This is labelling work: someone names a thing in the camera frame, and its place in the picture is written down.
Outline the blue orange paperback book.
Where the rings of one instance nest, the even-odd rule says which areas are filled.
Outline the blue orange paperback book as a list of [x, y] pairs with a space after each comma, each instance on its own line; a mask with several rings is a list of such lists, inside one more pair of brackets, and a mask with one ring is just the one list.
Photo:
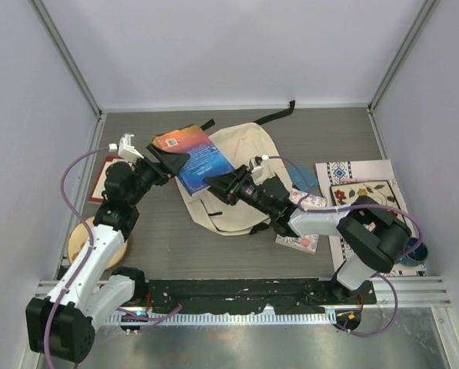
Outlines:
[[234, 170], [230, 161], [197, 125], [157, 135], [152, 143], [163, 151], [190, 155], [177, 175], [190, 195], [208, 186], [204, 181], [206, 177], [225, 175]]

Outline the cream canvas backpack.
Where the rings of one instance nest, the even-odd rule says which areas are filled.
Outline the cream canvas backpack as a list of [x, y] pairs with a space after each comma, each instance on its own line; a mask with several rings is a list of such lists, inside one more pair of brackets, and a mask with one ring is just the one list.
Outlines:
[[289, 199], [292, 182], [271, 136], [263, 125], [292, 114], [288, 108], [248, 122], [223, 128], [209, 138], [232, 164], [222, 175], [206, 174], [208, 187], [190, 195], [177, 182], [195, 224], [223, 236], [254, 234], [267, 228], [294, 236], [288, 224], [297, 206]]

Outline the red white paperback book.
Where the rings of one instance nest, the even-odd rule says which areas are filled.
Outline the red white paperback book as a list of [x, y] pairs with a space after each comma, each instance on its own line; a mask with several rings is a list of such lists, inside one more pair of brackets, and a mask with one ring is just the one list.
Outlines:
[[106, 171], [109, 167], [117, 162], [123, 161], [120, 157], [116, 156], [107, 156], [101, 170], [98, 174], [98, 177], [95, 181], [93, 189], [91, 190], [91, 194], [88, 198], [88, 202], [90, 203], [101, 203], [102, 202], [102, 195], [101, 193], [105, 189], [105, 179], [106, 179]]

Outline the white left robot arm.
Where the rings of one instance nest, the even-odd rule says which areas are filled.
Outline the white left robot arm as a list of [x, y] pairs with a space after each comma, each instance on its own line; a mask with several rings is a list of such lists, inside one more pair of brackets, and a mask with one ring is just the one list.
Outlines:
[[103, 202], [86, 228], [85, 246], [46, 297], [32, 298], [25, 309], [29, 346], [45, 356], [49, 367], [56, 357], [81, 363], [107, 317], [125, 302], [137, 307], [146, 299], [145, 275], [139, 270], [113, 275], [101, 288], [97, 283], [130, 236], [139, 216], [137, 203], [152, 186], [178, 175], [190, 156], [149, 145], [151, 161], [128, 139], [115, 146], [121, 160], [106, 170]]

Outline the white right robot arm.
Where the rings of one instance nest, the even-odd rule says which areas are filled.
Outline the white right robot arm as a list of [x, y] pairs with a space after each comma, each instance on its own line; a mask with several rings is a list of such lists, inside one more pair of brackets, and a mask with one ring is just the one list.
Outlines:
[[282, 237], [309, 234], [336, 236], [351, 247], [352, 257], [342, 263], [330, 282], [333, 299], [346, 304], [377, 273], [388, 273], [411, 237], [410, 228], [389, 208], [369, 197], [353, 204], [304, 210], [290, 199], [277, 176], [255, 184], [247, 166], [224, 175], [206, 177], [208, 190], [221, 202], [238, 201], [268, 216], [268, 225]]

